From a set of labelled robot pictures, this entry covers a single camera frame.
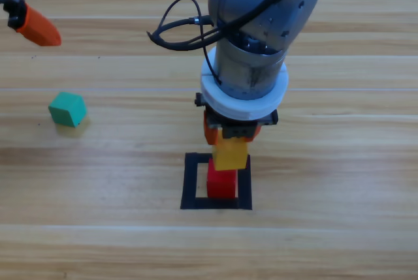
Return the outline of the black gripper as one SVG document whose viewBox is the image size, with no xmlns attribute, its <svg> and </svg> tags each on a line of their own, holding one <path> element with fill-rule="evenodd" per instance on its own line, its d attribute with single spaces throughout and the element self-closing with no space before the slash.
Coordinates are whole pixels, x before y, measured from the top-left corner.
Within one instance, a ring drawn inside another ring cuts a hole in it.
<svg viewBox="0 0 418 280">
<path fill-rule="evenodd" d="M 1 0 L 8 13 L 8 26 L 39 46 L 61 46 L 56 26 L 25 0 Z"/>
<path fill-rule="evenodd" d="M 261 131 L 261 127 L 277 125 L 278 112 L 274 110 L 269 115 L 256 120 L 236 120 L 217 113 L 205 101 L 202 93 L 196 93 L 195 105 L 204 106 L 204 136 L 208 145 L 215 146 L 219 135 L 223 139 L 243 138 L 246 142 L 252 142 Z"/>
</svg>

